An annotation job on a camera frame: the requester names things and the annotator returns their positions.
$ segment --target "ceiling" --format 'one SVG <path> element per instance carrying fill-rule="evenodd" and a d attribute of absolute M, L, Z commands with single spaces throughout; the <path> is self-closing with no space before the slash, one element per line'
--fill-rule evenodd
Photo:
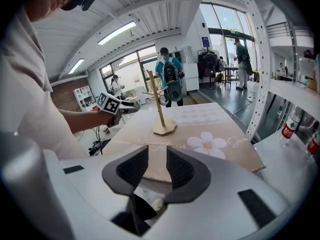
<path fill-rule="evenodd" d="M 49 18 L 35 22 L 49 78 L 59 78 L 62 72 L 67 74 L 79 59 L 85 59 L 76 70 L 82 72 L 115 51 L 132 47 L 132 43 L 141 44 L 143 39 L 150 41 L 180 34 L 193 2 L 96 0 L 88 11 L 82 11 L 79 6 L 72 11 L 58 10 Z M 98 44 L 105 36 L 131 21 L 136 23 L 135 27 L 104 45 Z"/>

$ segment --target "person in green jacket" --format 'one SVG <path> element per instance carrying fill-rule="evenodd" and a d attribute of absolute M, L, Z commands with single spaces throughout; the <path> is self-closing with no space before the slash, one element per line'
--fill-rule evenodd
<path fill-rule="evenodd" d="M 238 60 L 238 68 L 239 68 L 239 86 L 236 86 L 235 88 L 237 90 L 243 91 L 247 90 L 247 70 L 246 70 L 246 60 L 250 61 L 248 50 L 244 45 L 240 43 L 239 38 L 235 38 L 235 45 L 236 45 L 236 57 L 234 57 L 234 60 Z"/>

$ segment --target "teal shirt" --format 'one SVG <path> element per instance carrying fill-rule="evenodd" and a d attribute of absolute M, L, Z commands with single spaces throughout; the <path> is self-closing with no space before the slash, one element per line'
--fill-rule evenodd
<path fill-rule="evenodd" d="M 164 58 L 164 61 L 168 62 L 170 59 L 170 57 L 166 57 Z M 176 66 L 176 68 L 178 70 L 181 70 L 182 69 L 182 66 L 181 66 L 181 63 L 180 61 L 177 59 L 177 58 L 173 58 L 172 59 L 172 63 Z M 157 64 L 155 65 L 155 72 L 158 72 L 159 75 L 160 75 L 160 79 L 161 79 L 161 83 L 162 83 L 162 88 L 166 88 L 166 82 L 163 81 L 163 78 L 162 78 L 162 69 L 164 67 L 164 64 L 161 62 L 161 61 L 158 61 Z"/>

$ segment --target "sign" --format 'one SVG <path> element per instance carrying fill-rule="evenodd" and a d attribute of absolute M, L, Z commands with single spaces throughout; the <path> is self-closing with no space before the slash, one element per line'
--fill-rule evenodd
<path fill-rule="evenodd" d="M 209 47 L 209 38 L 208 37 L 201 37 L 201 38 L 202 38 L 203 47 L 204 48 Z"/>

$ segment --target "water bottle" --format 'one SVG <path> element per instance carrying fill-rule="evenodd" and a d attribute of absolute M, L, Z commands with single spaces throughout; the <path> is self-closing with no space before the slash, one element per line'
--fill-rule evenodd
<path fill-rule="evenodd" d="M 280 117 L 281 114 L 282 114 L 282 111 L 284 110 L 284 107 L 285 107 L 285 99 L 283 98 L 280 102 L 280 107 L 279 107 L 279 110 L 278 110 L 278 116 Z"/>
<path fill-rule="evenodd" d="M 281 131 L 280 138 L 284 144 L 286 144 L 290 140 L 292 134 L 294 134 L 295 130 L 297 129 L 298 123 L 301 119 L 301 114 L 301 108 L 295 105 L 291 110 L 291 113 L 288 116 L 288 119 L 286 120 L 286 123 Z"/>
<path fill-rule="evenodd" d="M 306 155 L 311 158 L 317 153 L 320 145 L 320 130 L 318 129 L 306 143 Z"/>

